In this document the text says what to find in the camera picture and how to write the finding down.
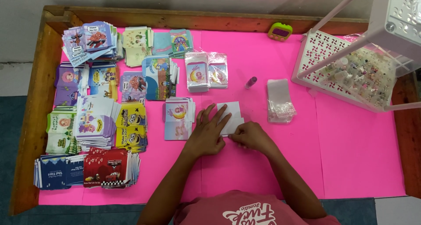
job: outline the white wall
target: white wall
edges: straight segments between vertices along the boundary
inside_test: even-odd
[[[32,61],[44,5],[131,7],[323,16],[342,0],[0,0],[0,62]],[[373,0],[354,0],[337,17],[368,18]]]

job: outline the wooden table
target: wooden table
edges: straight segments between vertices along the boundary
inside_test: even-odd
[[[65,29],[97,20],[117,27],[148,26],[167,29],[268,32],[273,23],[294,27],[295,34],[306,33],[321,17],[239,14],[220,12],[162,11],[102,7],[47,5],[39,25],[22,133],[16,159],[9,215],[38,205],[39,189],[33,185],[34,160],[45,153],[47,114],[55,96],[55,70],[60,64],[61,35]],[[368,20],[333,18],[320,30],[332,35],[365,32]],[[392,94],[394,104],[418,102],[414,73],[398,78]],[[421,109],[394,112],[400,157],[407,195],[421,198]]]

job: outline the digital timer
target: digital timer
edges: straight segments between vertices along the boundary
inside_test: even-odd
[[[267,36],[273,40],[285,41],[292,34],[292,27],[282,23],[274,23]]]

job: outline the right hand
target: right hand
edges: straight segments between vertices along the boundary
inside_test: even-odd
[[[237,127],[234,134],[229,138],[238,143],[238,146],[244,146],[257,150],[265,155],[270,155],[279,151],[275,142],[266,134],[259,123],[249,121]]]

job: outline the finger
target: finger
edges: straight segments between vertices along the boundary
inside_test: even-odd
[[[218,123],[218,125],[216,126],[216,130],[218,130],[220,133],[222,131],[222,129],[225,127],[225,125],[228,123],[229,119],[231,118],[231,113],[229,113],[228,115],[224,116],[224,118]]]
[[[245,124],[246,123],[243,123],[243,124],[238,125],[237,126],[237,129],[235,129],[235,133],[234,134],[240,134],[242,131],[244,131],[245,130]]]
[[[225,110],[227,109],[227,105],[224,104],[219,110],[218,112],[213,116],[212,121],[217,123],[219,118],[221,118],[222,114],[224,114]]]
[[[202,116],[202,123],[203,124],[207,124],[209,123],[209,113],[211,112],[211,110],[215,107],[215,103],[212,103],[211,105],[208,106],[208,108],[203,112],[203,116]]]
[[[245,135],[244,134],[230,134],[228,135],[228,138],[230,138],[232,141],[244,144],[245,142]]]
[[[220,152],[225,147],[224,137],[220,136],[218,138],[218,143],[216,144],[217,153]]]
[[[202,109],[198,114],[197,114],[197,117],[196,117],[196,125],[201,125],[202,124],[202,115],[203,115],[203,112],[204,112],[205,110],[204,109]]]

